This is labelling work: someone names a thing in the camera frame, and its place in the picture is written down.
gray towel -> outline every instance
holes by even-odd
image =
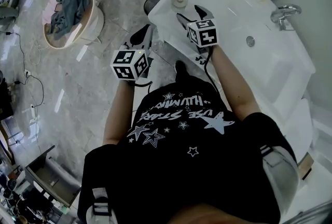
[[[47,32],[47,34],[54,32],[55,40],[68,33],[81,21],[90,0],[57,0],[57,2],[62,4],[62,10],[52,15],[51,26]]]

chrome faucet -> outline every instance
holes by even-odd
[[[277,10],[271,14],[271,20],[273,23],[279,24],[281,31],[288,31],[285,25],[286,17],[294,14],[301,14],[302,9],[298,5],[286,4],[277,7]]]

forearm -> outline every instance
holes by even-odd
[[[106,120],[103,145],[117,144],[131,127],[134,90],[127,81],[120,81]]]
[[[260,112],[249,85],[220,46],[214,47],[211,61],[235,115],[243,120],[250,113]]]

black t-shirt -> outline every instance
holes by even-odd
[[[262,113],[242,122],[212,85],[193,78],[144,97],[118,145],[87,154],[78,214],[105,187],[118,223],[167,223],[184,206],[206,203],[252,222],[279,223],[262,168],[262,146],[293,151]]]

gray pants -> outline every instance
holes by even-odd
[[[12,8],[12,7],[0,6],[0,16],[2,16],[2,18],[0,18],[0,25],[7,25],[18,15],[19,15],[19,12],[17,9]]]

